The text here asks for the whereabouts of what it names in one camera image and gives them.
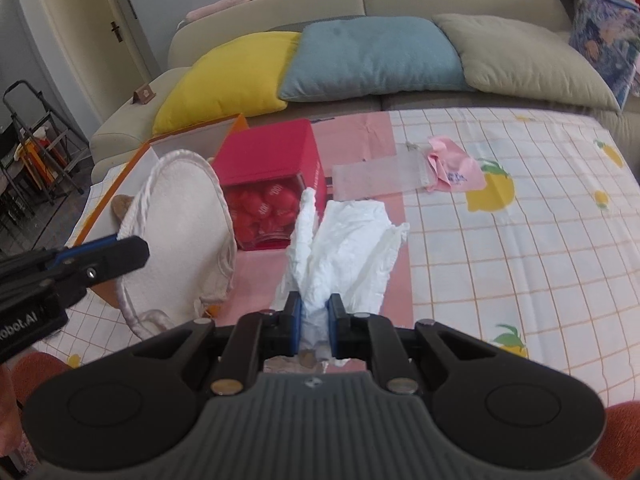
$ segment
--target pink box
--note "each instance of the pink box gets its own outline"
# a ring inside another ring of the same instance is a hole
[[[212,163],[243,250],[289,245],[307,187],[322,216],[326,183],[311,122],[268,124],[229,135]]]

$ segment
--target bolt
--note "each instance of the bolt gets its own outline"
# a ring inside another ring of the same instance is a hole
[[[235,379],[218,379],[211,383],[211,391],[220,396],[239,394],[243,389],[244,385]]]
[[[305,381],[305,386],[312,390],[320,386],[320,384],[322,384],[322,380],[317,377],[310,377]]]
[[[396,377],[386,384],[386,389],[393,394],[411,395],[418,391],[418,383],[409,377]]]

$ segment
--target sofa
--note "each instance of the sofa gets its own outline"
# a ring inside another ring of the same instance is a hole
[[[92,181],[127,162],[152,135],[159,108],[176,83],[212,48],[253,32],[302,31],[309,22],[353,16],[417,16],[441,13],[492,15],[532,23],[568,41],[571,21],[560,0],[255,0],[190,23],[172,39],[168,69],[150,83],[156,97],[146,105],[123,104],[90,140]],[[640,176],[640,98],[630,97],[622,113],[485,92],[400,92],[337,102],[290,103],[280,112],[249,118],[250,125],[295,118],[311,120],[379,110],[441,107],[526,107],[594,116],[608,128],[636,177]]]

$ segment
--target dark tile floor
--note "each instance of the dark tile floor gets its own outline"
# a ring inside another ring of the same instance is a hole
[[[44,195],[34,198],[35,215],[27,215],[14,225],[6,215],[0,215],[1,257],[14,256],[31,249],[62,247],[82,215],[89,188],[92,165],[84,165],[74,176],[74,182],[83,190],[80,195],[71,186],[66,186],[66,195],[53,204],[46,202]]]

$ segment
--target beige pillow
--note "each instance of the beige pillow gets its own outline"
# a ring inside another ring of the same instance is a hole
[[[497,16],[440,14],[433,22],[460,54],[469,86],[483,92],[620,110],[596,70],[555,33]]]

